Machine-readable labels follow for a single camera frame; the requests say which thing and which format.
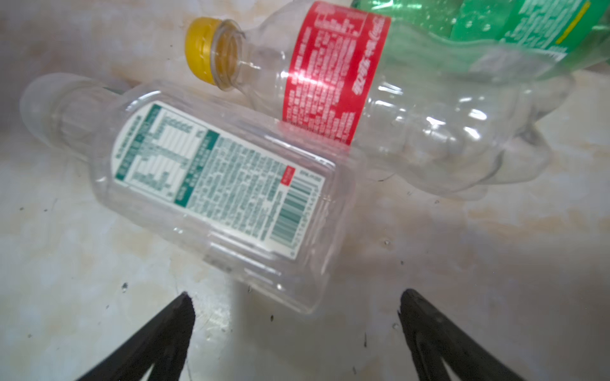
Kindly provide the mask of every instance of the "plastic bottle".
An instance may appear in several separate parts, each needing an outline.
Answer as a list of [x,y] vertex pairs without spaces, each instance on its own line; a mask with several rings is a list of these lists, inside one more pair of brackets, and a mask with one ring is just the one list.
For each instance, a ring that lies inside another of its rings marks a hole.
[[497,40],[548,54],[570,69],[610,57],[610,0],[355,0],[451,41]]
[[354,201],[357,152],[164,81],[118,95],[48,74],[20,110],[36,137],[88,161],[106,207],[299,312],[317,305]]
[[[533,122],[572,87],[554,61],[497,43],[447,45],[407,23],[295,1],[258,28],[199,18],[185,53],[200,79],[253,108],[361,148],[370,163],[443,196],[521,182],[550,149]],[[550,80],[537,80],[549,70]]]

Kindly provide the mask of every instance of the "white marbled surface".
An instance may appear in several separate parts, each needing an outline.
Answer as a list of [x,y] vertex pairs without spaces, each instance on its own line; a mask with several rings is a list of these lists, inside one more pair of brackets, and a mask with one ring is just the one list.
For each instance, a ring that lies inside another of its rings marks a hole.
[[0,4],[0,379],[75,379],[187,290],[197,322],[182,380],[415,380],[393,328],[407,287],[526,379],[610,379],[607,74],[577,73],[574,94],[539,123],[554,157],[535,181],[478,202],[437,202],[396,177],[371,183],[313,316],[104,209],[86,165],[19,119],[24,86],[52,71],[118,88],[163,77],[243,103],[192,76],[185,28],[201,15],[255,26],[283,3]]

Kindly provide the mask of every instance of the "red label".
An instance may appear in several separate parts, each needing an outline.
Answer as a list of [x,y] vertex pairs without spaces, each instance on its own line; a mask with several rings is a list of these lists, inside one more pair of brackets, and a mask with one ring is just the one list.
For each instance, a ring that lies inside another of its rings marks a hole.
[[390,22],[389,17],[315,2],[296,40],[283,119],[351,144]]
[[295,168],[292,168],[290,165],[287,166],[284,175],[282,176],[282,184],[289,186],[292,182],[292,178],[295,176],[295,171]]

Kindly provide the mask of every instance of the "bottle body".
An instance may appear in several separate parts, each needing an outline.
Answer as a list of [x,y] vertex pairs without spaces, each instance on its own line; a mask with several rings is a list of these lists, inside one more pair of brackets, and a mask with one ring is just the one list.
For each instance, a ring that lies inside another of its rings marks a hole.
[[[312,3],[290,3],[256,29],[224,34],[234,41],[230,45],[235,49],[217,49],[213,62],[235,70],[218,76],[217,82],[239,89],[256,110],[286,119],[294,49]],[[220,36],[222,32],[217,32],[216,38]],[[406,23],[393,22],[353,145],[378,168],[440,195],[485,181],[531,180],[550,158],[533,122],[561,104],[572,85],[566,74],[534,80],[553,65],[551,60],[497,44],[447,45]],[[540,138],[524,141],[519,136],[532,135],[524,131],[534,131]],[[503,162],[521,161],[499,158],[520,155],[522,151],[504,150],[514,139],[526,148],[525,155],[537,155],[537,165],[513,167],[510,174],[507,167],[505,176],[498,177]]]
[[168,82],[140,85],[99,110],[88,156],[93,191],[138,225],[310,313],[341,247],[362,162],[285,124]]
[[572,70],[610,57],[610,2],[355,0],[352,7],[403,20],[451,41],[497,40],[548,54]]

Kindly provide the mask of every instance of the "dark green stripe on label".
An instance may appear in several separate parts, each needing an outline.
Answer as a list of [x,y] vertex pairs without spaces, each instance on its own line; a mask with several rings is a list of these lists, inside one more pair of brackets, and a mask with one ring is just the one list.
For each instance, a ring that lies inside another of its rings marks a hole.
[[184,177],[184,181],[178,189],[178,196],[174,200],[174,204],[186,208],[188,199],[190,199],[193,189],[201,177],[203,168],[206,166],[206,163],[210,158],[212,149],[218,140],[218,136],[219,135],[217,132],[212,130],[207,131],[206,136],[201,142],[201,146],[199,146],[199,149],[197,150],[197,154],[193,158],[193,162],[188,169],[187,175]]
[[131,142],[129,149],[125,154],[123,161],[121,162],[121,166],[118,168],[117,174],[115,176],[118,180],[123,181],[125,179],[127,172],[129,172],[129,168],[134,162],[134,159],[138,154],[138,151],[140,150],[140,147],[142,146],[146,135],[148,134],[148,131],[150,131],[151,126],[153,125],[155,119],[157,119],[157,115],[160,111],[161,106],[159,105],[153,105],[151,107],[151,110],[148,112],[148,115],[146,116],[146,119],[144,119],[144,122],[142,122],[142,125],[140,126],[137,135]]

